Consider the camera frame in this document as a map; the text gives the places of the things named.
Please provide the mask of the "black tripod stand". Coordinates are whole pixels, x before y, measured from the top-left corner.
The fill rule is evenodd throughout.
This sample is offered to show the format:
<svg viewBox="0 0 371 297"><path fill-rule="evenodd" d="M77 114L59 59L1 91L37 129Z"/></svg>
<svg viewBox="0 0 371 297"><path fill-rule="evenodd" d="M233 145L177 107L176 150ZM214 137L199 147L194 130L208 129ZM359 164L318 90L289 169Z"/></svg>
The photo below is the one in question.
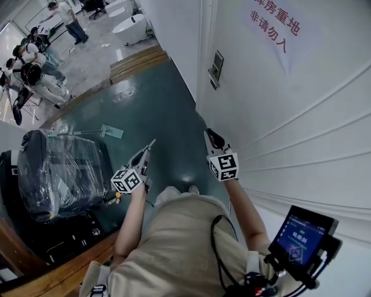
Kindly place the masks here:
<svg viewBox="0 0 371 297"><path fill-rule="evenodd" d="M12 104L13 117L18 126L21 125L23 120L21 113L22 109L24 109L28 115L32 116L34 120L39 121L35 110L33 109L33 107L39 107L39 105L32 100L32 96L33 93L31 93L27 88L22 88Z"/></svg>

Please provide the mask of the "black office chair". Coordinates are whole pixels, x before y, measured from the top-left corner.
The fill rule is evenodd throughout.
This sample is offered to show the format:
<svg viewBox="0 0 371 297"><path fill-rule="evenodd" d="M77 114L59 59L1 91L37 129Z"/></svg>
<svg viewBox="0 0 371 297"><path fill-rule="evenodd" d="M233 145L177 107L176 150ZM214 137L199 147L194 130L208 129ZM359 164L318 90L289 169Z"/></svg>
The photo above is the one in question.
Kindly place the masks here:
<svg viewBox="0 0 371 297"><path fill-rule="evenodd" d="M90 19L95 20L100 12L107 13L105 0L79 0L82 5L82 10L92 12Z"/></svg>

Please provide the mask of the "person's right forearm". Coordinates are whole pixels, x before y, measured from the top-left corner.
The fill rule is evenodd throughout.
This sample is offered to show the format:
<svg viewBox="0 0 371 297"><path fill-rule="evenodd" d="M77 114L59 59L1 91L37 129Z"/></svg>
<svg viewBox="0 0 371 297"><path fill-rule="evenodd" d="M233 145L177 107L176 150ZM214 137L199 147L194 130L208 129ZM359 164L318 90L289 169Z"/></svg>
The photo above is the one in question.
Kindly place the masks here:
<svg viewBox="0 0 371 297"><path fill-rule="evenodd" d="M227 180L224 185L248 249L260 251L266 248L270 241L264 222L239 181Z"/></svg>

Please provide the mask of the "black chest harness box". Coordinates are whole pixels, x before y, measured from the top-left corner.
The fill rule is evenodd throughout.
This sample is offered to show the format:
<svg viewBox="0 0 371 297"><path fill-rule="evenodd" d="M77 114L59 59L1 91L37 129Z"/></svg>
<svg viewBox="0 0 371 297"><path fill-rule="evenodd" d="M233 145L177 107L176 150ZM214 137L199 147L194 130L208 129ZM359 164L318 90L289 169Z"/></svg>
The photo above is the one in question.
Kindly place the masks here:
<svg viewBox="0 0 371 297"><path fill-rule="evenodd" d="M277 297L278 287L259 273L250 272L242 281L225 289L223 297Z"/></svg>

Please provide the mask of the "white paper sign red print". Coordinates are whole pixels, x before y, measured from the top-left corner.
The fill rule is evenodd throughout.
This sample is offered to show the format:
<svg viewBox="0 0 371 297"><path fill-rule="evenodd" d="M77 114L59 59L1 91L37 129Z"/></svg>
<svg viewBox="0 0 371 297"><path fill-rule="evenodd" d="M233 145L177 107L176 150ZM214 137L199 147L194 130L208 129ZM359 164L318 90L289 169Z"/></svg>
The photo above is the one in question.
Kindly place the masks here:
<svg viewBox="0 0 371 297"><path fill-rule="evenodd" d="M285 74L309 55L322 35L295 0L243 0L243 21L276 56Z"/></svg>

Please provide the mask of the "small black monitor screen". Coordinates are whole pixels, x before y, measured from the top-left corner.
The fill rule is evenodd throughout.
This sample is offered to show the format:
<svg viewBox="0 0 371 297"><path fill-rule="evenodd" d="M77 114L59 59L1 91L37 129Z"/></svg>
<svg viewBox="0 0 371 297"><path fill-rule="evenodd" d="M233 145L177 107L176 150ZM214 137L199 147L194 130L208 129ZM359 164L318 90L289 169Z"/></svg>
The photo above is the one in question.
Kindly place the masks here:
<svg viewBox="0 0 371 297"><path fill-rule="evenodd" d="M308 268L338 225L337 219L293 205L268 250L282 264Z"/></svg>

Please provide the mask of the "silver door lock with lever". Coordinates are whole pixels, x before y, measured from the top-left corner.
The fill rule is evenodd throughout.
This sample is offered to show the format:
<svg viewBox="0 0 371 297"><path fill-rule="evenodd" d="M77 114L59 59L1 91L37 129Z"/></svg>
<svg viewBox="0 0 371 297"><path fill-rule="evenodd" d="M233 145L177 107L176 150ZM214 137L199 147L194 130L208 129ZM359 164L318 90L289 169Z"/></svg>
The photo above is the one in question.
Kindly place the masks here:
<svg viewBox="0 0 371 297"><path fill-rule="evenodd" d="M212 67L208 69L210 83L214 90L220 87L219 79L220 79L223 63L224 63L224 57L217 50L214 55Z"/></svg>

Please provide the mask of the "brown wooden counter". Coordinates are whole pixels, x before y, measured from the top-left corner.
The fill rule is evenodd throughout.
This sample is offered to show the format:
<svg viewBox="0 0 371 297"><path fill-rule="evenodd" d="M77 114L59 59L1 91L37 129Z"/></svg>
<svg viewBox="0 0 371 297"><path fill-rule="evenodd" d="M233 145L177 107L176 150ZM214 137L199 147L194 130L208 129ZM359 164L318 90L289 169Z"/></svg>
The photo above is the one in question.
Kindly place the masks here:
<svg viewBox="0 0 371 297"><path fill-rule="evenodd" d="M0 216L0 256L19 278L0 284L0 297L65 297L78 288L91 262L104 263L114 252L118 229L68 262L47 266Z"/></svg>

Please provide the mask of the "black equipment case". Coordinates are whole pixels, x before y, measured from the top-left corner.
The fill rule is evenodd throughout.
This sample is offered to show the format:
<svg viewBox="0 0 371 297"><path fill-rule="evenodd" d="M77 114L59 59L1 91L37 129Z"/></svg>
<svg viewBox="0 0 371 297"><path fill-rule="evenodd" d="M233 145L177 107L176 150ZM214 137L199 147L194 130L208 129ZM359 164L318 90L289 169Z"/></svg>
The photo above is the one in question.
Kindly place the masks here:
<svg viewBox="0 0 371 297"><path fill-rule="evenodd" d="M53 223L37 223L31 249L48 264L79 254L118 229L118 221L105 209L93 209Z"/></svg>

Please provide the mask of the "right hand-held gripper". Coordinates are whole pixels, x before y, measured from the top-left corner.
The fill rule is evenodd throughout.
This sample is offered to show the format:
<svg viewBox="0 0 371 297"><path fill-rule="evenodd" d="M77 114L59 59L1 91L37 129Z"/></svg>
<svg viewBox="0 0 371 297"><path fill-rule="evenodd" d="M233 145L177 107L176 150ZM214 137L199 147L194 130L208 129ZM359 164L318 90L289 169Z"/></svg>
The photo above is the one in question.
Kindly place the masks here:
<svg viewBox="0 0 371 297"><path fill-rule="evenodd" d="M204 131L204 138L208 151L206 159L214 177L219 182L237 179L239 173L238 156L233 152L230 144L226 143L224 138L211 128Z"/></svg>

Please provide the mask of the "white door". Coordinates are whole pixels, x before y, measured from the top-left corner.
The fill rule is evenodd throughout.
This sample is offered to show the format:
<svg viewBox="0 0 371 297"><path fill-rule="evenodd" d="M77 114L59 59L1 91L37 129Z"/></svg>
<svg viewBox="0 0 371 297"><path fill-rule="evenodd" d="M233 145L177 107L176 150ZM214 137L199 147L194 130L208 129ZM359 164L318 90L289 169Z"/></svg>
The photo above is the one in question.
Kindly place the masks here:
<svg viewBox="0 0 371 297"><path fill-rule="evenodd" d="M285 74L245 25L243 0L218 0L212 53L224 63L201 114L238 154L258 207L331 216L345 248L371 251L371 0L295 1L322 35Z"/></svg>

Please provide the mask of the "person's short-sleeved shirt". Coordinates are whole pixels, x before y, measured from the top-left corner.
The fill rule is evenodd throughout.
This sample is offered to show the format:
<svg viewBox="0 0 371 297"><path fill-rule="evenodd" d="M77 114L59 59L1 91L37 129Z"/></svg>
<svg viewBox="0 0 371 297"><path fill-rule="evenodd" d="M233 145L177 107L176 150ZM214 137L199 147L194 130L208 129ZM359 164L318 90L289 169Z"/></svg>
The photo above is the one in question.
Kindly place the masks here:
<svg viewBox="0 0 371 297"><path fill-rule="evenodd" d="M211 196L190 195L158 206L139 246L116 268L110 269L110 297L223 297L225 282L243 280L248 250L234 237L223 203ZM268 248L259 253L260 274L271 278L264 262ZM92 262L79 297L97 284L99 268Z"/></svg>

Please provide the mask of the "white oval bathtub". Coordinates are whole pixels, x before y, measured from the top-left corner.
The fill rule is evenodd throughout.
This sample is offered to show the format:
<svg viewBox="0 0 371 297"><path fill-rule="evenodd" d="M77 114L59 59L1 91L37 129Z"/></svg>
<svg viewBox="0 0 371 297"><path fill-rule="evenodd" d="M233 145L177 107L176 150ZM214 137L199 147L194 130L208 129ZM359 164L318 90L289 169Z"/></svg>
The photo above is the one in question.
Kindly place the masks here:
<svg viewBox="0 0 371 297"><path fill-rule="evenodd" d="M115 17L121 14L131 15L132 5L130 0L114 0L106 6L109 17Z"/></svg>
<svg viewBox="0 0 371 297"><path fill-rule="evenodd" d="M147 21L143 14L134 15L114 27L112 33L123 46L134 45L147 37Z"/></svg>

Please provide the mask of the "wooden step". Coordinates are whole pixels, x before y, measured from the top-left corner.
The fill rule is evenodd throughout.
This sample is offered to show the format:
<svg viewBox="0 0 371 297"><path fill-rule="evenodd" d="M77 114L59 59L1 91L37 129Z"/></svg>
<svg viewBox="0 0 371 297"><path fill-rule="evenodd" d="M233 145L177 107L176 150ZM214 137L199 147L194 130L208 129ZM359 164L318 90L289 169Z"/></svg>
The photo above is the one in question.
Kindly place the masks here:
<svg viewBox="0 0 371 297"><path fill-rule="evenodd" d="M115 85L139 72L170 61L160 45L155 45L110 65L110 84Z"/></svg>

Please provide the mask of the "plastic-wrapped black chair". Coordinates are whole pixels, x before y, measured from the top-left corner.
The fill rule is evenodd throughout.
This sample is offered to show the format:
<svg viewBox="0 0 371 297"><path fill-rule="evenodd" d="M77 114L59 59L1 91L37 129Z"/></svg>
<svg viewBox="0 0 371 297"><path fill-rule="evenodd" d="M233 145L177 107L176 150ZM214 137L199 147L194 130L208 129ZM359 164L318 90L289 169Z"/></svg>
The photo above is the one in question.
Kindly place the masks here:
<svg viewBox="0 0 371 297"><path fill-rule="evenodd" d="M98 139L29 131L17 169L23 203L39 223L75 216L100 203L111 189L110 158Z"/></svg>

